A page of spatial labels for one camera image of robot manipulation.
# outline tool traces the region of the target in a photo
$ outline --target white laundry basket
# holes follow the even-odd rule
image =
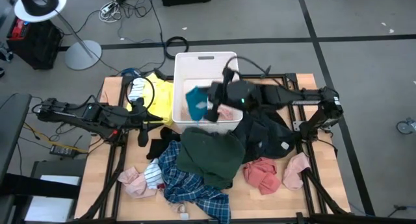
[[[187,127],[198,127],[207,132],[223,134],[237,127],[242,119],[242,112],[234,108],[231,109],[232,120],[219,120],[216,123],[205,119],[196,122],[189,118],[185,119],[183,116],[183,112],[187,111],[185,94],[195,86],[210,86],[213,81],[222,82],[222,70],[227,61],[233,56],[237,55],[234,52],[178,53],[176,55],[172,119],[182,131]],[[238,71],[237,59],[232,60],[229,67]]]

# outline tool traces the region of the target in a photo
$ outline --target wooden platform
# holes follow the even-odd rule
[[[297,74],[299,88],[316,89],[315,79],[312,74]],[[105,79],[101,100],[108,102],[110,105],[117,105],[118,96],[121,89],[120,77],[108,77]],[[256,82],[270,82],[270,79],[265,79]],[[310,118],[315,111],[316,106],[306,106],[305,114]],[[284,108],[279,111],[282,118],[286,121],[288,126],[291,126],[289,119],[289,110]],[[295,114],[297,120],[300,120],[299,113],[295,107]],[[159,130],[155,129],[149,133],[149,138],[159,138]],[[146,147],[139,147],[137,145],[137,131],[129,133],[129,142],[127,146],[127,156],[125,160],[124,169],[132,166],[136,167],[139,172],[143,172],[149,164],[146,155],[150,148],[150,140]],[[329,134],[319,132],[319,138],[327,142],[331,142]],[[338,203],[338,205],[346,211],[350,211],[348,200],[341,179],[341,174],[338,168],[337,159],[333,148],[322,142],[314,142],[313,148],[315,151],[315,158],[318,164],[318,170],[322,185],[327,189],[328,193]],[[109,145],[102,145],[95,150],[86,162],[83,183],[81,185],[81,192],[79,195],[75,217],[82,216],[96,200],[103,187],[105,171],[107,168],[107,160],[109,156]],[[283,171],[289,159],[296,154],[295,151],[290,153],[285,158],[276,160],[278,165],[278,174],[276,175],[280,180],[283,176]],[[316,212],[320,212],[317,202],[317,195],[315,188],[311,185],[311,193],[313,194],[313,202]],[[306,197],[304,190],[290,191],[284,185],[281,185],[276,193],[270,195],[261,195],[257,188],[251,187],[246,183],[242,176],[242,171],[237,172],[234,178],[233,187],[229,190],[224,190],[224,193],[229,194],[231,218],[232,219],[252,219],[252,218],[293,218],[296,217],[297,212],[302,212],[304,216],[308,216]],[[109,194],[107,204],[107,216],[110,216],[112,201],[114,195],[114,187]],[[190,219],[209,219],[201,209],[196,205],[187,203],[187,209]],[[150,221],[150,220],[177,220],[179,215],[171,211],[166,203],[165,198],[161,193],[154,197],[144,199],[130,198],[122,188],[120,196],[120,205],[118,210],[118,221]]]

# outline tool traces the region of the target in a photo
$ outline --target lamp base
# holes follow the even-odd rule
[[[84,50],[79,42],[71,45],[65,53],[65,64],[74,70],[83,70],[92,67],[101,58],[101,46],[92,40],[84,40],[91,56]]]

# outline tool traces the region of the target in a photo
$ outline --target dark green shirt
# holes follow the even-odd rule
[[[232,133],[208,133],[196,127],[181,135],[177,167],[203,177],[205,185],[218,189],[230,188],[240,168],[245,150]]]

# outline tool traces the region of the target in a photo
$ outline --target blue plaid shirt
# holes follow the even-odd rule
[[[171,203],[190,201],[196,203],[205,213],[228,224],[231,218],[228,195],[212,186],[203,184],[203,178],[194,173],[181,171],[176,166],[181,143],[172,141],[159,157],[159,167],[166,183],[164,198]]]

